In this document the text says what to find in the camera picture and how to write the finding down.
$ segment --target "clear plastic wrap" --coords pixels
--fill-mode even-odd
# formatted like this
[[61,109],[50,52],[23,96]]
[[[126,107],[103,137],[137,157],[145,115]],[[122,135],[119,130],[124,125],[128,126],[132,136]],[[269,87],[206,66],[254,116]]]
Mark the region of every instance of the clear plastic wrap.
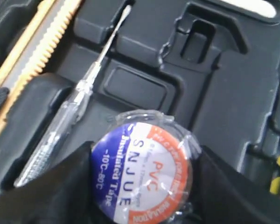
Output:
[[192,161],[200,153],[195,137],[174,117],[152,110],[122,113],[92,150],[94,201],[118,224],[175,222],[191,212]]

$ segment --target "pvc insulated tape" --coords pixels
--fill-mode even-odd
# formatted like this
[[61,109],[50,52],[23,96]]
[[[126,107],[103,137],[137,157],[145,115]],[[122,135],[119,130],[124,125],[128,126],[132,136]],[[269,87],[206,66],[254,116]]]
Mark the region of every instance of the pvc insulated tape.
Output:
[[184,203],[192,184],[185,150],[158,126],[137,122],[115,128],[92,151],[95,203],[118,224],[168,219]]

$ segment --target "black plastic tool case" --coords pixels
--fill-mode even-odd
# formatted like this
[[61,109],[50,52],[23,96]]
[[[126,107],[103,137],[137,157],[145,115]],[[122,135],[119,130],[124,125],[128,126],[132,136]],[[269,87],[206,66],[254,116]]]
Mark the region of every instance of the black plastic tool case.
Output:
[[[0,1],[0,66],[38,3]],[[85,0],[46,67],[72,84],[96,59],[124,6],[133,9],[56,163],[97,141],[116,114],[155,109],[268,189],[280,154],[280,0],[271,3],[272,19],[220,0]],[[9,128],[8,140],[16,142],[22,133]],[[32,150],[0,148],[0,192],[7,173],[19,172],[16,160]]]

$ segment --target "voltage tester screwdriver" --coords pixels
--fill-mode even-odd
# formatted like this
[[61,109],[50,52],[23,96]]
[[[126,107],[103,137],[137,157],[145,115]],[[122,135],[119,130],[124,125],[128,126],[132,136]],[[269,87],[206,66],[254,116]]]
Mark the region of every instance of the voltage tester screwdriver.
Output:
[[123,10],[118,24],[116,25],[98,59],[90,66],[89,70],[77,83],[68,99],[61,105],[20,176],[15,181],[15,187],[23,186],[29,181],[37,178],[50,166],[72,126],[83,117],[90,97],[93,93],[93,84],[101,69],[101,63],[106,56],[117,31],[129,15],[130,11],[131,6],[127,6]]

